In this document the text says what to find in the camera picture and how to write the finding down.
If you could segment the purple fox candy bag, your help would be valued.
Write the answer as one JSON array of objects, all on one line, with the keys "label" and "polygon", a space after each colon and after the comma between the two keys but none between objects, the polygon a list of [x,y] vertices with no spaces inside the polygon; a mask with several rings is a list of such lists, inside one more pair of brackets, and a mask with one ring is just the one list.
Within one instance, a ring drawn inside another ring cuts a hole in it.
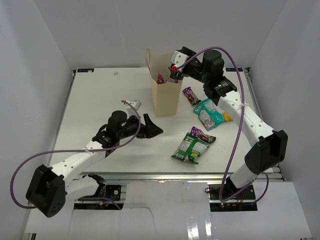
[{"label": "purple fox candy bag", "polygon": [[165,84],[167,81],[163,78],[161,74],[157,75],[157,84]]}]

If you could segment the purple m&m bar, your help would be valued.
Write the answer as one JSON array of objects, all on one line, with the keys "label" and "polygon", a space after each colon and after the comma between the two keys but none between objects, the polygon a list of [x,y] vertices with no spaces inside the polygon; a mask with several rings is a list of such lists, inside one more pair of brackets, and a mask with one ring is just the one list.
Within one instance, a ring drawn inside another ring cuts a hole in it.
[{"label": "purple m&m bar", "polygon": [[182,93],[187,97],[192,106],[195,106],[201,102],[201,100],[195,95],[190,86],[183,89]]}]

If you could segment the purple m&m bag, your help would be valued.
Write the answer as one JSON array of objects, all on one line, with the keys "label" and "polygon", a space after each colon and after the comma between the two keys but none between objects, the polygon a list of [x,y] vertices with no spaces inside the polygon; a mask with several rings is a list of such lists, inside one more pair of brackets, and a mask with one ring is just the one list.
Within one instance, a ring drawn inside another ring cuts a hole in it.
[{"label": "purple m&m bag", "polygon": [[217,139],[215,136],[205,134],[202,130],[200,130],[199,128],[197,128],[195,126],[193,126],[191,128],[190,135],[193,137],[196,137],[197,139],[199,139],[207,144],[212,144]]}]

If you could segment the green white snack bag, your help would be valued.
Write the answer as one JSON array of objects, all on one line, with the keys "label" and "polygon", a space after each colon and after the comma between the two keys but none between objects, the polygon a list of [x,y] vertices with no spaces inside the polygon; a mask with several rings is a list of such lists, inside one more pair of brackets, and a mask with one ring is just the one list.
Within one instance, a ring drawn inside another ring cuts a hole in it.
[{"label": "green white snack bag", "polygon": [[191,134],[188,132],[171,158],[185,163],[198,165],[198,158],[202,156],[209,147],[209,144],[194,136],[191,136]]}]

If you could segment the teal red candy bag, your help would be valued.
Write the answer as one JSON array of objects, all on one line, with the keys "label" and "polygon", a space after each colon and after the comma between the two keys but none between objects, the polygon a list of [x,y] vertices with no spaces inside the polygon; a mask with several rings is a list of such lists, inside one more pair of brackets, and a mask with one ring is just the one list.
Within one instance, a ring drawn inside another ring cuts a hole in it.
[{"label": "teal red candy bag", "polygon": [[209,98],[200,102],[193,109],[193,112],[197,114],[199,121],[207,131],[211,131],[226,122],[224,115],[215,108],[213,101]]}]

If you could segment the yellow snack packet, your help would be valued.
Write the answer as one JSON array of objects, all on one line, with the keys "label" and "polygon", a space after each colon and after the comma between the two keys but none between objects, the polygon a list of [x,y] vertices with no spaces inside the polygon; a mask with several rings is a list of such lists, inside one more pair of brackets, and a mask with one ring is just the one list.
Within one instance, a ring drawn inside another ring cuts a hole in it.
[{"label": "yellow snack packet", "polygon": [[222,115],[225,122],[230,122],[233,120],[226,112],[223,112]]}]

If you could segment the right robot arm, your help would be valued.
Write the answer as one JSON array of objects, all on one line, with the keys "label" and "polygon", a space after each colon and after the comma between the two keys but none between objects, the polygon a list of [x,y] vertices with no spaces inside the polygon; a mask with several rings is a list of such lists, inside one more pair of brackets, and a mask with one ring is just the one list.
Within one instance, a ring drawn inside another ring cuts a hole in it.
[{"label": "right robot arm", "polygon": [[237,88],[225,77],[222,53],[226,52],[218,46],[200,52],[182,47],[173,52],[169,68],[173,80],[190,77],[202,83],[205,95],[238,126],[235,140],[244,134],[251,146],[244,164],[230,176],[223,176],[219,189],[221,202],[238,199],[260,174],[281,163],[288,143],[284,130],[274,130],[246,105],[243,84]]}]

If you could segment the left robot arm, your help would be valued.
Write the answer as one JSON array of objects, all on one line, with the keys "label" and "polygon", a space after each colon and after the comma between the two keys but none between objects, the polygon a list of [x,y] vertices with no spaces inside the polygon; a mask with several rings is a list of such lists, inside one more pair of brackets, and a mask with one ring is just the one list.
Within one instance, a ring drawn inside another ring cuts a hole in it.
[{"label": "left robot arm", "polygon": [[151,139],[164,131],[148,114],[144,123],[137,116],[128,117],[124,111],[114,111],[92,140],[67,159],[50,167],[40,165],[34,171],[26,199],[46,217],[55,216],[64,206],[72,180],[90,166],[113,153],[125,138]]}]

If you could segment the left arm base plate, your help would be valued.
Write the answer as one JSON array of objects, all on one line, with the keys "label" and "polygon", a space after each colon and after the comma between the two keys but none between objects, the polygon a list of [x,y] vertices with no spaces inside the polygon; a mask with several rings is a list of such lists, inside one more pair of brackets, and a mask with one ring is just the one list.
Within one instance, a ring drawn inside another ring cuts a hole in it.
[{"label": "left arm base plate", "polygon": [[119,184],[101,184],[92,187],[86,194],[76,200],[82,202],[98,201],[112,203],[121,200],[122,186]]}]

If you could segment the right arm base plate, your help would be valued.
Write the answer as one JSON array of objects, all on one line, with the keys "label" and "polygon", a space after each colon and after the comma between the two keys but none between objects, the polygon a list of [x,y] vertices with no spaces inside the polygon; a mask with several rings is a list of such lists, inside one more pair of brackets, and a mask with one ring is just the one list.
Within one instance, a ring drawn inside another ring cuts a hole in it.
[{"label": "right arm base plate", "polygon": [[204,191],[209,196],[209,206],[212,213],[256,212],[258,210],[257,204],[252,203],[256,200],[255,190],[252,185],[226,202],[221,202],[219,199],[219,184],[209,184]]}]

